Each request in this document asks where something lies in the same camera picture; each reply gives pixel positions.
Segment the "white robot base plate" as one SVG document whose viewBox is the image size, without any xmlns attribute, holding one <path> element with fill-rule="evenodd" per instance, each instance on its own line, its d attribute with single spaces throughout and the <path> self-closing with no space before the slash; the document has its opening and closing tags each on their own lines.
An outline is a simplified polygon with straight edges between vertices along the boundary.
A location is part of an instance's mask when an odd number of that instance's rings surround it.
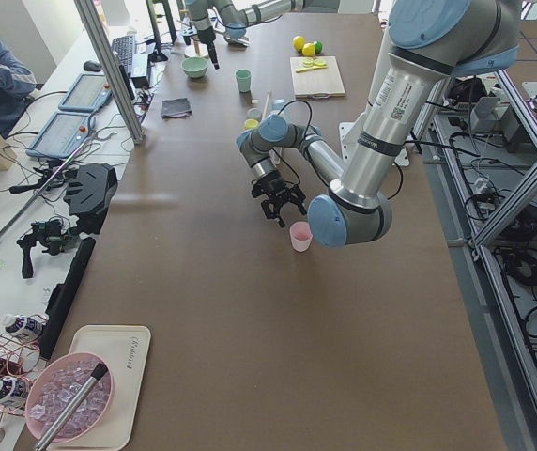
<svg viewBox="0 0 537 451">
<path fill-rule="evenodd" d="M 401 167 L 409 166 L 409 158 L 405 145 L 396 145 L 369 136 L 364 132 L 362 124 L 357 122 L 340 122 L 338 126 L 342 158 L 349 163 L 359 148 L 367 148 L 378 154 L 394 157 L 394 162 Z"/>
</svg>

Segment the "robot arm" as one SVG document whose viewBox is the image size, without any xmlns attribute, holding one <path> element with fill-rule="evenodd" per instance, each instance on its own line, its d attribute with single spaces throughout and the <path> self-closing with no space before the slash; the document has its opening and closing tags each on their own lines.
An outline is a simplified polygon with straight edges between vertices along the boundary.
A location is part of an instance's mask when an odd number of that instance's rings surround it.
<svg viewBox="0 0 537 451">
<path fill-rule="evenodd" d="M 197 31 L 199 40 L 207 47 L 208 56 L 215 70 L 220 68 L 214 40 L 215 28 L 208 12 L 214 9 L 219 16 L 226 34 L 233 39 L 243 37 L 249 27 L 266 23 L 289 12 L 318 10 L 334 13 L 340 8 L 340 1 L 313 0 L 273 0 L 252 3 L 248 8 L 238 9 L 232 1 L 227 0 L 191 0 L 185 1 L 191 24 Z"/>
<path fill-rule="evenodd" d="M 253 197 L 267 218 L 282 219 L 291 202 L 306 214 L 314 238 L 338 247 L 375 241 L 391 226 L 389 200 L 381 193 L 434 85 L 451 76 L 478 75 L 510 67 L 518 54 L 521 4 L 518 1 L 398 1 L 391 10 L 387 49 L 389 70 L 376 97 L 361 115 L 349 162 L 339 158 L 310 125 L 279 114 L 237 139 L 254 173 Z M 295 148 L 329 188 L 303 204 L 304 194 L 287 184 L 269 153 Z"/>
</svg>

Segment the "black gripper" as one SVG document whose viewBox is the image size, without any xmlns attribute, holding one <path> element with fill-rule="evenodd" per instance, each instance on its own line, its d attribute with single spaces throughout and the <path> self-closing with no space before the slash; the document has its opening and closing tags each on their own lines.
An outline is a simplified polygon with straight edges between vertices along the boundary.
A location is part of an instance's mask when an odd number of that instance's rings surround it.
<svg viewBox="0 0 537 451">
<path fill-rule="evenodd" d="M 286 203 L 295 205 L 303 216 L 307 214 L 305 207 L 306 196 L 298 184 L 292 186 L 286 182 L 278 170 L 267 173 L 253 183 L 251 195 L 253 198 L 264 196 L 261 208 L 268 220 L 275 221 L 280 228 L 285 228 L 281 216 L 281 208 Z"/>
</svg>

